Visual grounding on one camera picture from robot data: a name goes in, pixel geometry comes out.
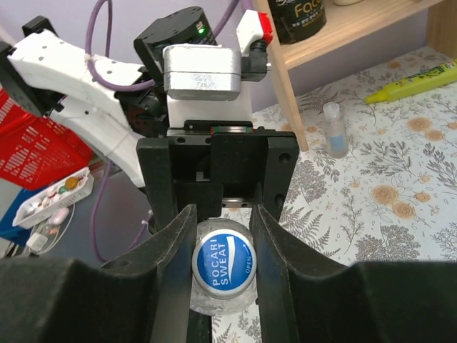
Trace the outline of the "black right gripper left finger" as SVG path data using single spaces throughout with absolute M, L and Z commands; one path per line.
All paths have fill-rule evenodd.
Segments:
M 196 207 L 124 255 L 1 260 L 3 342 L 185 342 Z

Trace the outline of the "white blue Pocari cap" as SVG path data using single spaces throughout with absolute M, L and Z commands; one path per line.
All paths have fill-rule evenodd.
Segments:
M 233 229 L 217 229 L 204 235 L 192 256 L 196 283 L 211 297 L 233 299 L 252 283 L 256 252 L 249 237 Z

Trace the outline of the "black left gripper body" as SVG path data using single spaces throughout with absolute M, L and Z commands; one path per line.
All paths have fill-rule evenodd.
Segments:
M 164 49 L 202 44 L 209 33 L 199 7 L 156 21 L 141 43 L 151 61 L 161 62 L 163 88 Z M 152 231 L 158 232 L 190 204 L 199 221 L 218 217 L 223 209 L 258 204 L 279 219 L 299 146 L 294 133 L 254 126 L 252 115 L 250 121 L 191 121 L 180 129 L 170 127 L 168 117 L 165 131 L 140 139 L 136 151 L 153 212 Z

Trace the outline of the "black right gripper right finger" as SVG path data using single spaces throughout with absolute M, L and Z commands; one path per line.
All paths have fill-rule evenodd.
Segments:
M 251 213 L 264 342 L 454 342 L 456 264 L 358 262 L 304 244 L 261 205 Z

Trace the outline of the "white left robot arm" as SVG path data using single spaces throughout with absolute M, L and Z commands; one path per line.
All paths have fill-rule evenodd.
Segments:
M 154 228 L 186 206 L 197 218 L 263 206 L 279 219 L 298 158 L 289 131 L 254 127 L 250 85 L 268 73 L 268 16 L 244 12 L 238 48 L 216 43 L 204 10 L 157 19 L 134 42 L 140 64 L 61 39 L 45 17 L 1 43 L 1 85 L 115 163 L 148 198 Z

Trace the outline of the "clear long bottle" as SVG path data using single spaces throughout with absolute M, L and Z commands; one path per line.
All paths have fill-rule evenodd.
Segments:
M 257 299 L 257 255 L 249 229 L 231 219 L 197 225 L 190 309 L 207 316 L 235 314 Z

